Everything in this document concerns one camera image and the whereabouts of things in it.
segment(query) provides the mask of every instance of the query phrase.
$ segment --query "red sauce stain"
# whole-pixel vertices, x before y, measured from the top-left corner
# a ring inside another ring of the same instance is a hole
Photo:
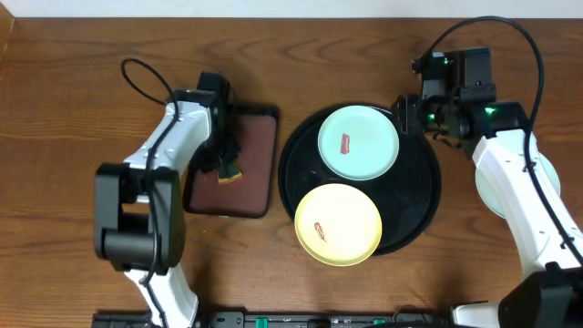
[[[348,154],[350,152],[350,136],[343,133],[343,143],[340,146],[341,154]]]
[[[314,223],[313,227],[316,229],[316,232],[318,232],[318,236],[320,236],[320,239],[323,240],[324,242],[328,242],[324,238],[324,229],[322,229],[322,225],[320,224],[320,222]]]

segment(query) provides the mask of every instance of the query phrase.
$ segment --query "green connector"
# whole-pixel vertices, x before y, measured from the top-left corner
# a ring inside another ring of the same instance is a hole
[[[267,328],[267,318],[257,318],[255,320],[255,328]]]

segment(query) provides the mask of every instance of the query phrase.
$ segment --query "round black tray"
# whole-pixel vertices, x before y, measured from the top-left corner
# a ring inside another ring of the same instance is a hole
[[[306,119],[293,131],[281,153],[278,168],[281,201],[293,220],[303,196],[316,187],[342,183],[359,189],[381,214],[383,236],[373,255],[383,255],[413,241],[434,217],[441,195],[441,172],[424,136],[399,133],[397,159],[381,177],[353,181],[333,173],[320,157],[318,132],[334,110],[351,105],[375,108],[394,123],[387,108],[363,103],[336,105]]]

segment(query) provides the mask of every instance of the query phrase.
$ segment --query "yellow plate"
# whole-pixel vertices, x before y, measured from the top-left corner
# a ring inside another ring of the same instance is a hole
[[[333,183],[303,197],[295,212],[295,232],[315,259],[348,266],[373,254],[383,224],[373,201],[362,191]]]

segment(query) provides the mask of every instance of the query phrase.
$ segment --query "wooden table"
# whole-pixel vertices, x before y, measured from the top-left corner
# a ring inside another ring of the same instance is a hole
[[[159,69],[174,88],[222,72],[239,97],[282,111],[278,153],[305,118],[331,104],[388,106],[418,92],[410,60],[455,20],[19,19],[0,80],[0,324],[89,326],[97,310],[144,310],[123,274],[93,252],[93,179],[159,123],[162,108],[119,73],[126,56]],[[583,223],[583,22],[521,21],[546,65],[536,133]],[[498,98],[532,106],[537,71],[521,36],[480,24],[442,49],[492,48]],[[132,73],[148,92],[164,91]],[[506,222],[482,204],[474,166],[433,142],[443,177],[439,210],[404,249],[348,268],[311,258],[297,242],[276,182],[262,220],[187,215],[182,264],[203,309],[387,313],[498,301],[519,282]]]

